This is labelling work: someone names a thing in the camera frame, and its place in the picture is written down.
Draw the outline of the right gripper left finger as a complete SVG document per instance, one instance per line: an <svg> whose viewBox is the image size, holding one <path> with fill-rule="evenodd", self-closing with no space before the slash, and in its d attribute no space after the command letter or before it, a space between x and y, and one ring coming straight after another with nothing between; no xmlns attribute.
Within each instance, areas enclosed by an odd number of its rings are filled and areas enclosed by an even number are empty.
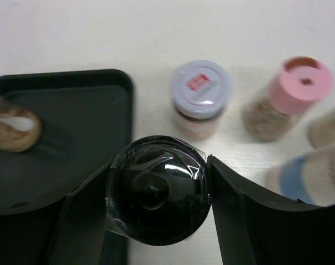
<svg viewBox="0 0 335 265"><path fill-rule="evenodd" d="M0 215L0 264L98 264L110 165L46 207Z"/></svg>

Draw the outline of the black-cap pale spice bottle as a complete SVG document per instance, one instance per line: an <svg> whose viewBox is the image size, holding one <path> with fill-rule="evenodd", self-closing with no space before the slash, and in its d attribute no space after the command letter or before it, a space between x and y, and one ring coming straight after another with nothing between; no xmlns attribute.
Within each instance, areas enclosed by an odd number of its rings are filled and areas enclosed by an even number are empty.
<svg viewBox="0 0 335 265"><path fill-rule="evenodd" d="M138 139L113 160L105 201L108 231L151 246L186 240L210 211L207 157L173 136Z"/></svg>

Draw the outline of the black-cap brown spice bottle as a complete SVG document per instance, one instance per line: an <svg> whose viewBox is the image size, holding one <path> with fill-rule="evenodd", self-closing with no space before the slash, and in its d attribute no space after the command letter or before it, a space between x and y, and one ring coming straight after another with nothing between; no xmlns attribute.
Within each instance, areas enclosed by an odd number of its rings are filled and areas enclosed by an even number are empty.
<svg viewBox="0 0 335 265"><path fill-rule="evenodd" d="M0 96L0 150L26 151L39 141L42 131L37 115Z"/></svg>

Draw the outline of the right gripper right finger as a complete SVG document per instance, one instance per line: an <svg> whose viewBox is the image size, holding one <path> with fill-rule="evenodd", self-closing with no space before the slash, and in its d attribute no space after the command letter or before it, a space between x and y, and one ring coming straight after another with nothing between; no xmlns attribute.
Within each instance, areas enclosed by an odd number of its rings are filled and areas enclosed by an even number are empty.
<svg viewBox="0 0 335 265"><path fill-rule="evenodd" d="M335 264L335 205L276 194L207 159L224 264Z"/></svg>

